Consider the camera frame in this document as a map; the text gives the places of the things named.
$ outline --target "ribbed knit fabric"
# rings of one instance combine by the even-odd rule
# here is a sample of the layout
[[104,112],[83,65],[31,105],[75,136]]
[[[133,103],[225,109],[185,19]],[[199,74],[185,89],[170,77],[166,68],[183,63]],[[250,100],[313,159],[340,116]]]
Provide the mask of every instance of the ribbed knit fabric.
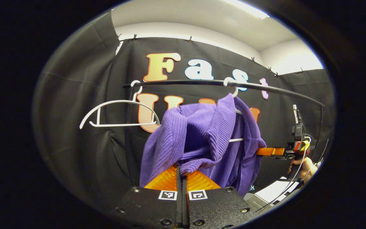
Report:
[[[236,107],[244,117],[236,114]],[[228,142],[242,137],[242,142]],[[238,97],[228,94],[216,105],[182,105],[167,110],[162,125],[147,139],[139,184],[144,187],[178,163],[180,174],[200,168],[219,186],[234,185],[244,196],[259,170],[256,150],[263,147],[266,144],[260,138],[255,119]]]

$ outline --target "screw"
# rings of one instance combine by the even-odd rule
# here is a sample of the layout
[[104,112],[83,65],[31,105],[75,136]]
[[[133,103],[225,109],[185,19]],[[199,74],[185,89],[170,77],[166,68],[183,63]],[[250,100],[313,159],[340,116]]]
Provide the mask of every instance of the screw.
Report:
[[170,220],[162,220],[160,223],[161,223],[162,225],[165,225],[165,226],[167,226],[167,225],[171,225],[171,224],[172,224],[172,222],[171,222]]
[[193,225],[194,226],[201,226],[203,224],[204,224],[204,221],[203,220],[197,220],[197,221],[193,222]]
[[117,208],[117,211],[118,211],[119,213],[125,213],[125,210],[123,210],[122,208]]

